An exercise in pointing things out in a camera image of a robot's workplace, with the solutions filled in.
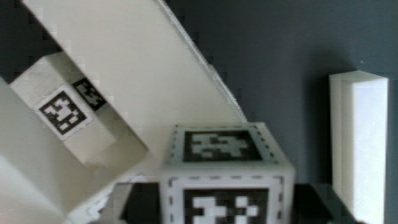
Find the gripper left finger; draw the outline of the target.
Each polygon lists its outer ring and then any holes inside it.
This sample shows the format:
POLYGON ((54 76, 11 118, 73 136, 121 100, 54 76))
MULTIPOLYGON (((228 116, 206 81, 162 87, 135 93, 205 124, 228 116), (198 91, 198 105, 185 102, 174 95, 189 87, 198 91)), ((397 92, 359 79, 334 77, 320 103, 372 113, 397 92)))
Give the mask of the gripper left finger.
POLYGON ((102 209, 100 218, 87 224, 128 224, 123 219, 123 213, 126 209, 132 187, 132 183, 116 184, 105 207, 102 209))

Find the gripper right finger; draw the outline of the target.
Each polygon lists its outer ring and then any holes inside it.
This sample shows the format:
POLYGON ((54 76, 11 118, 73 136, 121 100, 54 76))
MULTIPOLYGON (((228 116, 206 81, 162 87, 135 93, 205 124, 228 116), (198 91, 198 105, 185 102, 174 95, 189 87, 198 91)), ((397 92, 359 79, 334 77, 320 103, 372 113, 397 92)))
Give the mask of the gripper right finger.
POLYGON ((333 186, 318 184, 311 186, 315 202, 309 207, 311 224, 357 224, 333 186))

